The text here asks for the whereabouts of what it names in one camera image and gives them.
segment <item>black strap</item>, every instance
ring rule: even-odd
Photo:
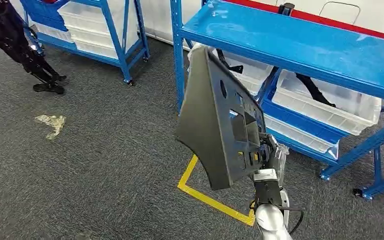
[[[308,91],[311,94],[312,99],[316,100],[317,102],[320,102],[322,104],[329,105],[331,107],[336,108],[336,105],[333,103],[330,103],[325,96],[323,96],[323,93],[317,88],[317,86],[314,84],[314,82],[311,80],[309,76],[302,75],[299,73],[295,73],[296,77],[305,85],[305,87],[308,89]]]
[[[243,65],[229,66],[228,62],[226,61],[225,55],[223,54],[223,51],[221,49],[218,49],[218,48],[216,50],[217,50],[218,59],[220,59],[220,62],[224,66],[226,66],[227,69],[229,69],[230,71],[242,74],[242,72],[244,71]]]

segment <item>white plastic bin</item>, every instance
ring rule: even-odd
[[[279,134],[284,135],[298,143],[312,148],[320,153],[326,153],[328,149],[335,146],[330,142],[327,142],[321,138],[309,134],[299,128],[287,124],[286,122],[280,121],[272,116],[264,114],[265,126]]]
[[[124,5],[119,2],[116,5],[114,3],[114,0],[108,1],[118,39],[121,46],[129,50],[139,39],[134,1],[130,0],[129,2],[126,42],[123,42]],[[84,47],[85,43],[89,43],[92,46],[102,46],[104,49],[111,47],[115,51],[107,22],[99,7],[69,1],[58,12],[64,19],[64,24],[71,32],[74,41],[80,41],[79,44],[77,42],[76,44],[81,45],[81,48]]]
[[[124,7],[121,7],[117,11],[111,10],[114,23],[123,21],[123,9]],[[65,25],[95,32],[110,33],[107,21],[99,7],[69,1],[58,9],[58,13],[64,19]]]
[[[196,43],[191,51],[199,48],[200,46],[203,46],[203,44]],[[214,55],[218,55],[216,49],[210,48],[210,51]],[[256,96],[261,86],[263,85],[264,80],[266,80],[272,71],[273,66],[227,51],[223,51],[223,55],[229,66],[233,67],[243,65],[242,74],[235,71],[230,72],[243,84],[243,86],[249,91],[251,95]]]
[[[69,31],[61,31],[59,29],[40,24],[38,22],[35,22],[34,25],[36,26],[37,31],[39,33],[43,33],[57,39],[61,39],[69,43],[73,43],[73,39]]]
[[[272,101],[356,136],[378,123],[382,108],[380,98],[315,78],[312,81],[336,108],[314,100],[295,73],[284,69]]]
[[[80,39],[77,39],[74,36],[72,38],[75,42],[75,45],[77,46],[77,49],[80,51],[93,53],[96,55],[101,55],[101,56],[105,56],[113,59],[119,59],[117,57],[116,50],[111,46],[104,46],[104,45],[93,44],[91,42],[85,42]]]

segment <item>yellow tape marking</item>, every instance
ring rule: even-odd
[[[182,191],[184,191],[185,193],[191,195],[192,197],[200,200],[201,202],[204,202],[204,203],[210,205],[211,207],[213,207],[219,211],[222,211],[223,213],[231,216],[232,218],[235,218],[235,219],[237,219],[237,220],[239,220],[239,221],[241,221],[241,222],[243,222],[249,226],[253,226],[256,217],[254,216],[254,211],[252,209],[249,210],[248,216],[244,215],[244,214],[224,205],[223,203],[218,202],[218,201],[212,199],[211,197],[206,196],[206,195],[200,193],[199,191],[193,189],[192,187],[186,185],[186,182],[188,181],[189,177],[191,176],[192,170],[194,170],[194,167],[197,164],[197,162],[198,162],[198,157],[196,155],[193,155],[192,159],[189,162],[189,165],[187,165],[186,171],[183,173],[183,176],[181,176],[181,179],[180,179],[179,183],[177,184],[177,187],[179,189],[181,189]]]

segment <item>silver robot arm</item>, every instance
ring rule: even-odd
[[[290,208],[286,190],[282,188],[286,149],[267,133],[262,133],[260,141],[269,147],[267,163],[253,174],[255,187],[254,213],[262,240],[292,240],[291,234],[297,229],[304,217],[301,209]],[[301,217],[288,232],[289,211],[301,211]]]
[[[292,240],[282,211],[273,204],[262,204],[255,211],[255,219],[262,240]]]

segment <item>carpet floor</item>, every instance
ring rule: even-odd
[[[177,188],[192,152],[174,138],[173,48],[151,39],[150,49],[149,62],[132,69],[132,87],[116,67],[47,47],[48,62],[68,76],[64,95],[34,92],[37,80],[0,50],[0,239],[259,239],[255,226]],[[43,114],[66,117],[54,140],[34,121]],[[341,152],[381,126],[384,113],[342,140]],[[373,182],[373,155],[329,182],[319,178],[323,167],[288,156],[284,185],[291,205],[306,209],[294,239],[384,239],[384,194],[352,194]],[[187,184],[243,213],[254,194],[249,179],[211,191],[200,163]]]

